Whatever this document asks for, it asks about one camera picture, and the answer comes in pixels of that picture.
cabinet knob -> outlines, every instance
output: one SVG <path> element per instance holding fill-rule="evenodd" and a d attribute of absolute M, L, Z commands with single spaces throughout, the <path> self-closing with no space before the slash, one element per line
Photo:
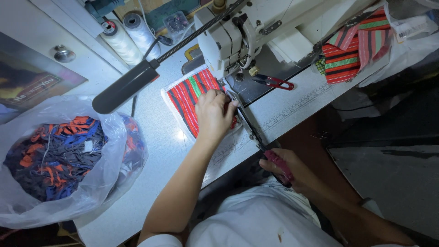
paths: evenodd
<path fill-rule="evenodd" d="M 57 51 L 57 53 L 55 53 L 55 60 L 58 62 L 67 63 L 76 58 L 76 54 L 73 51 L 67 50 L 63 45 L 55 46 L 55 50 Z"/>

hand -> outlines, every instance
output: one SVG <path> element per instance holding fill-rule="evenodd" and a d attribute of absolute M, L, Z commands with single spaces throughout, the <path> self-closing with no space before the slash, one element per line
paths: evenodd
<path fill-rule="evenodd" d="M 310 190 L 317 191 L 323 186 L 317 176 L 296 156 L 296 154 L 287 149 L 272 149 L 281 159 L 285 160 L 288 168 L 294 176 L 291 183 L 293 189 L 298 193 L 306 193 Z M 282 170 L 274 163 L 268 160 L 260 160 L 259 165 L 266 171 L 275 174 L 283 174 Z"/>
<path fill-rule="evenodd" d="M 230 129 L 238 105 L 238 101 L 230 102 L 230 98 L 220 90 L 211 89 L 200 95 L 195 105 L 199 126 L 197 140 L 207 145 L 218 145 Z"/>

thread spool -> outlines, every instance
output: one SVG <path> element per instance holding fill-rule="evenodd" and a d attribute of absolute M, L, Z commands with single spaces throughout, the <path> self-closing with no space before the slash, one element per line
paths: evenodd
<path fill-rule="evenodd" d="M 145 21 L 138 14 L 131 13 L 125 16 L 123 25 L 141 53 L 145 54 L 155 40 L 155 37 L 149 31 Z M 146 59 L 150 61 L 159 56 L 160 47 L 157 44 L 152 48 Z"/>
<path fill-rule="evenodd" d="M 101 37 L 128 65 L 137 65 L 142 61 L 142 53 L 129 37 L 122 23 L 117 20 L 109 20 L 102 23 L 102 27 L 104 32 L 101 33 Z"/>

red scissor handle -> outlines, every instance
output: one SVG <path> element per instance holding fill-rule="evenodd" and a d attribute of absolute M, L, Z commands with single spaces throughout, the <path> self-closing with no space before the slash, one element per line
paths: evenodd
<path fill-rule="evenodd" d="M 269 81 L 266 81 L 268 86 L 277 87 L 277 88 L 285 89 L 285 90 L 288 90 L 288 91 L 291 91 L 291 90 L 294 89 L 294 84 L 293 83 L 290 83 L 290 82 L 287 82 L 287 81 L 284 81 L 284 80 L 281 80 L 281 79 L 278 79 L 278 78 L 274 78 L 274 77 L 271 77 L 271 76 L 268 76 L 267 80 L 272 80 L 272 81 L 275 82 L 275 83 L 270 83 Z"/>
<path fill-rule="evenodd" d="M 294 176 L 290 171 L 290 168 L 288 168 L 287 166 L 287 162 L 285 162 L 285 160 L 281 159 L 275 152 L 271 151 L 271 150 L 267 150 L 264 152 L 265 157 L 267 157 L 267 159 L 273 163 L 276 164 L 277 167 L 279 167 L 282 172 L 284 173 L 285 178 L 290 181 L 293 182 L 294 181 Z"/>

white table surface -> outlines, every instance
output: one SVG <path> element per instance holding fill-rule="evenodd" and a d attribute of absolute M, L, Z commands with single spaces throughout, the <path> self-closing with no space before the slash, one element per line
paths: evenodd
<path fill-rule="evenodd" d="M 135 119 L 146 138 L 148 160 L 132 188 L 106 211 L 97 210 L 74 220 L 87 247 L 115 247 L 139 232 L 152 203 L 193 145 L 178 127 L 160 90 L 182 77 L 181 66 L 187 61 L 184 51 L 195 44 L 196 40 L 165 60 L 157 69 L 160 77 L 138 95 Z M 265 141 L 272 142 L 369 74 L 365 71 L 352 82 L 328 85 L 324 76 L 307 68 L 289 80 L 296 85 L 294 90 L 275 89 L 252 103 L 246 112 L 250 118 L 254 116 L 250 121 L 260 128 Z M 120 111 L 130 113 L 130 102 Z M 257 151 L 243 128 L 236 131 L 213 155 L 203 187 Z"/>

